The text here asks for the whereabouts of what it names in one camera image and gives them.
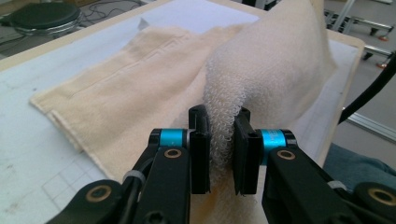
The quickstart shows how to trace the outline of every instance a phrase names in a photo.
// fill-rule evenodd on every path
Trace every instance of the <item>stool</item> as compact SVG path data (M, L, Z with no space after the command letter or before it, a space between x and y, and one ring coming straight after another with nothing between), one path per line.
M76 29L81 10L66 3L29 4L10 16L10 24L22 35L59 35Z

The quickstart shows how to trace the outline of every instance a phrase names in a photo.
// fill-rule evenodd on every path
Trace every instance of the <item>beige towel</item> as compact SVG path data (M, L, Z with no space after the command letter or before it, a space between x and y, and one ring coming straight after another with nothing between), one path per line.
M320 20L308 0L283 0L243 30L233 26L195 35L149 27L113 57L31 102L110 178L121 181L152 129L187 127L187 110L204 101L205 88L215 134L211 177L216 186L210 195L192 196L191 223L262 223L260 202L234 196L226 169L230 138L221 127L229 128L224 125L241 105L256 115L269 113L254 119L256 128L287 126L310 106L332 70ZM296 106L300 99L304 103ZM287 114L278 113L285 108ZM280 123L283 116L290 117Z

